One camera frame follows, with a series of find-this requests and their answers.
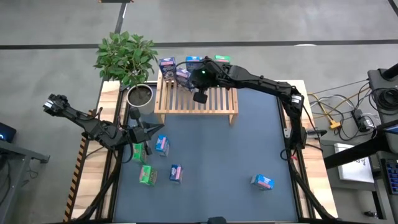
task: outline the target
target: white flower pot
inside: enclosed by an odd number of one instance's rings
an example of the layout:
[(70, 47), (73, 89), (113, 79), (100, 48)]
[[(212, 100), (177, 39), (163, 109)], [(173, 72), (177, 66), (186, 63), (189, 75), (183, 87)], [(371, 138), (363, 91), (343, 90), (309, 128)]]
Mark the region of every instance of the white flower pot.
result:
[[(141, 102), (140, 103), (141, 105), (135, 105), (134, 102), (130, 101), (130, 94), (132, 93), (132, 90), (137, 91), (136, 90), (137, 86), (139, 87), (139, 89), (144, 87), (144, 88), (147, 88), (150, 91), (149, 100), (147, 99), (145, 102)], [(155, 110), (154, 92), (153, 92), (153, 90), (152, 90), (152, 88), (150, 86), (145, 85), (145, 84), (138, 84), (138, 85), (130, 88), (130, 90), (127, 92), (127, 102), (131, 106), (138, 108), (138, 110), (142, 114), (151, 114)]]

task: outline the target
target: potted plant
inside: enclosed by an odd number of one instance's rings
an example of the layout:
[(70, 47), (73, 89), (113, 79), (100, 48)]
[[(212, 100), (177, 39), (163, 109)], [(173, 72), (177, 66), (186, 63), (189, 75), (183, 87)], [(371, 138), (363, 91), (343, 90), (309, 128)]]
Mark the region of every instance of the potted plant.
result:
[(151, 40), (143, 40), (143, 36), (110, 33), (110, 39), (103, 38), (97, 51), (98, 58), (95, 68), (105, 80), (119, 80), (129, 85), (127, 102), (144, 114), (150, 114), (155, 107), (152, 88), (144, 83), (147, 81), (148, 69), (155, 73), (151, 61), (157, 62), (157, 52), (152, 50), (155, 44)]

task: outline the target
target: power strip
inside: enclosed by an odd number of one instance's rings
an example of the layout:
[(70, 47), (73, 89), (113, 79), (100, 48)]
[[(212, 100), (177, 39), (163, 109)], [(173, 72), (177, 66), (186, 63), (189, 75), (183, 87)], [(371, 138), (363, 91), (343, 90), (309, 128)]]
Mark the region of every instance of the power strip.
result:
[(360, 132), (367, 132), (374, 129), (372, 121), (364, 116), (361, 110), (353, 110), (351, 111), (351, 114), (353, 115), (355, 124)]

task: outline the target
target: green leaves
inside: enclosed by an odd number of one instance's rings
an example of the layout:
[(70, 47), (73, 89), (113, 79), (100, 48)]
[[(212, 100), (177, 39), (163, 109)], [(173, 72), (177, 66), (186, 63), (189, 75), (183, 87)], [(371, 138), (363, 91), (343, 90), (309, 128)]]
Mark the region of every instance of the green leaves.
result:
[(98, 46), (98, 58), (93, 65), (100, 68), (99, 76), (105, 80), (119, 80), (125, 85), (144, 83), (149, 69), (155, 73), (151, 61), (157, 62), (157, 52), (152, 50), (155, 43), (144, 40), (144, 36), (109, 33), (109, 39), (103, 38)]

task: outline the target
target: wooden slatted rack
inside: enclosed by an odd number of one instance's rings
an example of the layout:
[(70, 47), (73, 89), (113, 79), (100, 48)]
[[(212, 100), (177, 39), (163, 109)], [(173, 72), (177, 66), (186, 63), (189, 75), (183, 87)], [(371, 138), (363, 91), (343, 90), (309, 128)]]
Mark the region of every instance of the wooden slatted rack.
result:
[(165, 123), (167, 114), (228, 115), (232, 125), (238, 115), (238, 94), (235, 88), (209, 88), (206, 104), (193, 101), (193, 94), (176, 86), (174, 81), (165, 81), (159, 71), (156, 88), (155, 114)]

